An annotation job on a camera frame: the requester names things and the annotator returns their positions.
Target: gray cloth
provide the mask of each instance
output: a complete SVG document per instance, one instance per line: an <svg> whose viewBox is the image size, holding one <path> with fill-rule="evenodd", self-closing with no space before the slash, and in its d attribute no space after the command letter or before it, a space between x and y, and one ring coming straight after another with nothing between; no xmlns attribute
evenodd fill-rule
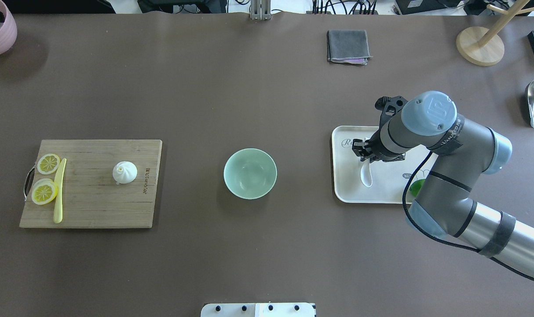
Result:
<svg viewBox="0 0 534 317"><path fill-rule="evenodd" d="M369 44L365 30L329 30L328 61L367 65Z"/></svg>

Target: yellow knife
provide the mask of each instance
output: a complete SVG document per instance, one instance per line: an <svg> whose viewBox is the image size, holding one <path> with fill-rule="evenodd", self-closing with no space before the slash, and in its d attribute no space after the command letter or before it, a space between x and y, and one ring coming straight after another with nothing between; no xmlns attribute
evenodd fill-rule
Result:
<svg viewBox="0 0 534 317"><path fill-rule="evenodd" d="M66 159L63 158L60 161L60 166L56 171L56 176L54 177L54 183L58 186L58 194L56 194L56 204L54 205L54 223L60 223L63 219L63 209L62 206L62 189L64 187L64 169L66 168Z"/></svg>

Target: black cable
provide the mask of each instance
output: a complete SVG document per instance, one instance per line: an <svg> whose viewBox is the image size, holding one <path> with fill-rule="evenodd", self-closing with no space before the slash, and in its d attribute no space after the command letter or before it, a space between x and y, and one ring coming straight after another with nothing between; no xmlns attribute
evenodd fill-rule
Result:
<svg viewBox="0 0 534 317"><path fill-rule="evenodd" d="M185 6L183 6L183 9L181 9L181 10L184 11L184 12L191 13L191 14L197 14L197 13L200 13L199 10L198 10L198 8L197 8L197 12L191 12L191 11L187 10L187 9L185 8Z"/></svg>
<svg viewBox="0 0 534 317"><path fill-rule="evenodd" d="M444 6L445 8L448 8L448 9L456 9L456 8L464 7L464 6L466 6L466 5L470 2L470 0L469 0L469 1L467 1L467 2L464 2L464 4L460 4L459 6L450 7L450 6L447 6L446 4L444 4L443 2L440 2L439 0L435 0L435 1L436 1L438 4L441 4L442 6Z"/></svg>
<svg viewBox="0 0 534 317"><path fill-rule="evenodd" d="M109 4L108 2L106 2L105 0L97 0L97 2L99 2L100 4L103 4L106 7L112 8L114 10L113 6Z"/></svg>
<svg viewBox="0 0 534 317"><path fill-rule="evenodd" d="M353 8L351 8L351 11L349 11L349 14L355 14L355 8L357 8L357 5L360 4L359 6L359 14L360 12L362 12L364 6L365 6L365 3L361 0L357 0L357 2L355 2L355 5L353 6Z"/></svg>
<svg viewBox="0 0 534 317"><path fill-rule="evenodd" d="M343 6L344 14L347 14L347 7L345 6L345 2L358 2L358 1L359 0L339 0L339 3ZM329 3L332 4L332 7L333 7L334 3L332 2L332 0L329 0Z"/></svg>
<svg viewBox="0 0 534 317"><path fill-rule="evenodd" d="M368 3L368 6L365 10L363 10L362 14L369 14L371 10L371 2L369 0L365 0Z"/></svg>
<svg viewBox="0 0 534 317"><path fill-rule="evenodd" d="M509 5L509 3L507 1L494 0L494 1L491 1L490 3L494 4L494 2L498 2L498 4L500 4L500 6L503 6L505 10L509 10L509 8L510 8L510 5Z"/></svg>
<svg viewBox="0 0 534 317"><path fill-rule="evenodd" d="M424 236L434 240L434 241L437 241L439 243L443 243L445 245L450 245L452 247L458 247L460 249L464 249L464 250L468 250L468 251L473 251L473 252L480 252L479 249L476 249L475 247L468 247L467 245L462 245L462 244L458 244L458 243L452 243L452 242L448 242L448 241L444 241L443 239L440 239L436 236L433 236L431 234L429 234L427 231L425 231L424 229L422 229L422 227L420 227L412 218L412 216L410 215L410 213L408 212L408 206L406 205L406 195L408 193L408 189L410 188L410 185L412 184L412 181L414 179L414 177L416 176L416 173L422 168L424 167L425 163L428 162L429 158L432 156L432 152L430 151L429 154L425 157L425 159L419 164L418 167L416 167L416 170L413 171L412 175L410 176L410 179L408 179L408 183L406 183L406 187L404 187L404 192L402 193L402 207L404 208L404 213L406 213L406 217L408 218L408 220L410 221L410 223L412 223L412 225L414 227L416 227L416 229L418 229L418 231L420 231L421 233L424 234ZM516 269L514 269L513 267L510 267L509 265L507 265L506 263L503 263L501 262L500 260L494 258L494 257L491 257L490 258L492 261L494 261L495 263L498 263L499 265L505 267L506 269L509 269L510 271L512 271L513 273L516 273L517 275L521 276L521 277L524 277L526 279L529 279L531 281L534 281L534 277L532 276L529 276L529 275L526 275L525 273L523 272L520 272Z"/></svg>
<svg viewBox="0 0 534 317"><path fill-rule="evenodd" d="M367 10L367 14L374 14L374 12L376 11L376 1L377 1L377 0L374 0L373 3L372 3L372 5L371 5L371 3L369 2L369 8L368 8L368 10Z"/></svg>
<svg viewBox="0 0 534 317"><path fill-rule="evenodd" d="M336 9L333 7L332 0L327 0L327 2L326 2L326 8L325 8L324 13L326 13L326 14L328 13L328 4L330 4L330 5L332 6L333 14L337 14L337 13L336 13Z"/></svg>

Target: green object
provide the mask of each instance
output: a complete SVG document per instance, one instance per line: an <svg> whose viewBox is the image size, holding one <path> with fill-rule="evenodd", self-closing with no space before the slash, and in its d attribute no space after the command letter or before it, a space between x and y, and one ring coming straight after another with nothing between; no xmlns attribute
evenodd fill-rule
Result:
<svg viewBox="0 0 534 317"><path fill-rule="evenodd" d="M424 182L425 179L418 179L417 181L412 183L412 185L410 186L410 193L412 193L414 197L416 197L417 193L420 192L420 189L424 185Z"/></svg>
<svg viewBox="0 0 534 317"><path fill-rule="evenodd" d="M277 166L269 154L256 148L235 152L224 167L224 182L237 197L257 199L277 180Z"/></svg>

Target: white mounting plate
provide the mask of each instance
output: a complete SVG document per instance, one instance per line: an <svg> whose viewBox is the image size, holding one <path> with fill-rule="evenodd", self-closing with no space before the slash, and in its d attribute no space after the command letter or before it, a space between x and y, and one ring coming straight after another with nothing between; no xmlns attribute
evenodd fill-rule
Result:
<svg viewBox="0 0 534 317"><path fill-rule="evenodd" d="M315 307L315 303L211 303L202 308L201 317L315 317Z"/></svg>
<svg viewBox="0 0 534 317"><path fill-rule="evenodd" d="M333 189L337 198L345 203L402 203L402 192L408 178L429 153L424 146L418 146L406 153L404 161L371 163L373 184L366 187L361 183L362 163L351 150L353 139L368 139L378 130L377 126L338 126L332 133ZM437 156L430 157L418 171L414 181L428 176ZM408 192L406 203L412 203L414 196Z"/></svg>

